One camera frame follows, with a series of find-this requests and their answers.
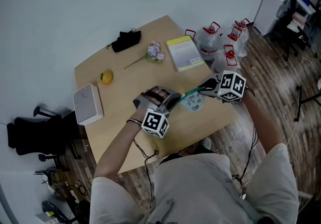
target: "yellow notebook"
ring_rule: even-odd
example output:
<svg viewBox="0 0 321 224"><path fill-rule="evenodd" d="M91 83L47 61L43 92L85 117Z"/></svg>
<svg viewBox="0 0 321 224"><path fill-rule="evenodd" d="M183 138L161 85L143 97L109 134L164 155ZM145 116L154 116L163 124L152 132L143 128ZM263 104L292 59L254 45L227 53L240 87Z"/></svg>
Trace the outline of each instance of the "yellow notebook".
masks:
<svg viewBox="0 0 321 224"><path fill-rule="evenodd" d="M166 42L177 71L183 71L204 63L190 36L184 36Z"/></svg>

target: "white t-shirt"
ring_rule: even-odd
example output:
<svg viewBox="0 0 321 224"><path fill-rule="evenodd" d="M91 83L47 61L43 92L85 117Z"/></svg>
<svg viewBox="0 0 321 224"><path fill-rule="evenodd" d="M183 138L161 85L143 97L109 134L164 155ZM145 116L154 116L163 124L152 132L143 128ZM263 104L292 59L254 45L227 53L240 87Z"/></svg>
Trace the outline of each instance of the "white t-shirt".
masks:
<svg viewBox="0 0 321 224"><path fill-rule="evenodd" d="M144 215L125 189L98 177L92 184L90 223L254 223L258 215L274 223L296 222L298 194L284 144L263 159L245 201L231 188L231 178L225 155L196 154L162 163L154 174L152 210Z"/></svg>

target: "person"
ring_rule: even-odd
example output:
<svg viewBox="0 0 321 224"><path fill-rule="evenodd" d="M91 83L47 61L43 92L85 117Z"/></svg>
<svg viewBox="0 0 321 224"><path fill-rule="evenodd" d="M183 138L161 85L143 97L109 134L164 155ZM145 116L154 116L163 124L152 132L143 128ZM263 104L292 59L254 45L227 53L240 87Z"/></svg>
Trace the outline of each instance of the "person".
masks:
<svg viewBox="0 0 321 224"><path fill-rule="evenodd" d="M160 90L155 92L164 96ZM281 132L248 90L242 101L266 152L248 184L245 200L232 184L228 157L207 153L204 148L186 157L170 155L156 168L151 209L144 214L115 182L141 129L128 121L97 164L90 223L295 223L298 192ZM139 105L131 118L142 121L145 113L146 108Z"/></svg>

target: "bracelet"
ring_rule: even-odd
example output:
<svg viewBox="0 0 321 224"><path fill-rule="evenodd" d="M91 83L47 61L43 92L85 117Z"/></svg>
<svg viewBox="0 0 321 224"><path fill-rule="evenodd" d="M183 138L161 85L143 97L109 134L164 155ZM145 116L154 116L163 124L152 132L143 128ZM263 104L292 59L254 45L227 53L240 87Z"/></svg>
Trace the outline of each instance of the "bracelet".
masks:
<svg viewBox="0 0 321 224"><path fill-rule="evenodd" d="M132 119L132 118L129 118L127 121L126 121L126 123L127 122L135 122L135 123L137 123L138 125L142 125L142 122L139 122L139 121L137 121L137 120L135 120L135 119Z"/></svg>

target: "wooden table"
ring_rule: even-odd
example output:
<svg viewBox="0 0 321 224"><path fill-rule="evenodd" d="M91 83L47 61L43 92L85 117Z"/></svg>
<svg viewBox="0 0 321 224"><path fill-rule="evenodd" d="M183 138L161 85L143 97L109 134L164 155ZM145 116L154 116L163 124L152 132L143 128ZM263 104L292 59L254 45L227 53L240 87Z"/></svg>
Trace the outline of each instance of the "wooden table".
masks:
<svg viewBox="0 0 321 224"><path fill-rule="evenodd" d="M148 23L141 30L140 43L122 52L114 53L112 48L103 48L75 68L77 89L92 83L98 86L104 118L86 126L86 132L95 160L98 162L106 148L134 113L132 102L141 92L155 85L184 93L199 85L211 74L206 64L177 72L168 52L166 41L183 36L178 26L168 17ZM158 41L161 51L166 54L165 64L146 60L127 65L144 55L151 41ZM111 69L114 80L109 85L99 82L100 73ZM154 149L159 155L155 161L177 152L202 138L214 133L235 118L231 104L207 97L200 111L190 113L178 104L169 117L170 128L163 139L140 131L135 138L144 151L151 155ZM133 143L120 172L144 165L144 157Z"/></svg>

